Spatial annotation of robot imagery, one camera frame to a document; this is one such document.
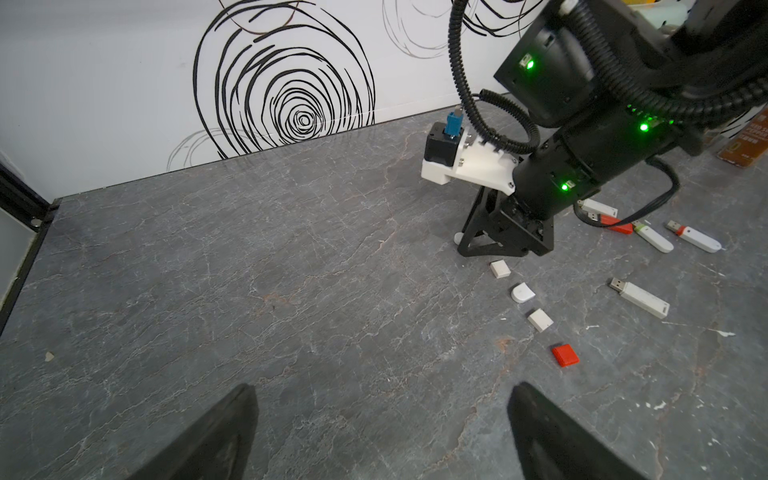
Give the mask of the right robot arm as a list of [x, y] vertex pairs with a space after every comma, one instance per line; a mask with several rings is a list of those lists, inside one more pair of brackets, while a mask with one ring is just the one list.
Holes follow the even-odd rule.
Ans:
[[470, 134], [451, 167], [478, 186], [461, 228], [466, 257], [543, 256], [554, 221], [637, 164], [668, 189], [620, 219], [651, 214], [678, 191], [663, 156], [699, 154], [704, 134], [767, 102], [767, 5], [697, 1], [655, 27], [620, 1], [550, 1], [497, 68], [472, 88], [463, 58], [467, 3], [448, 20], [448, 58]]

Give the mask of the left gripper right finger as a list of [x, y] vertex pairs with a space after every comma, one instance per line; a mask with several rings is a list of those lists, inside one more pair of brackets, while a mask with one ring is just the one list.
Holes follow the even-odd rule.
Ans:
[[513, 387], [507, 416], [527, 480], [643, 477], [528, 382]]

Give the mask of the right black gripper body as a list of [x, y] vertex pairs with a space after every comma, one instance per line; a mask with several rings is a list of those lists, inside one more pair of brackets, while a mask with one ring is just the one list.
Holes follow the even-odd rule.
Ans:
[[554, 249], [554, 220], [529, 217], [513, 196], [480, 187], [457, 246], [464, 257], [543, 256]]

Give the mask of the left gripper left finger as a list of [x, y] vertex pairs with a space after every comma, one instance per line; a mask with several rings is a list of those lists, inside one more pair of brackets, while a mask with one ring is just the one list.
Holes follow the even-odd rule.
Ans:
[[254, 442], [258, 416], [255, 387], [240, 384], [131, 477], [241, 479]]

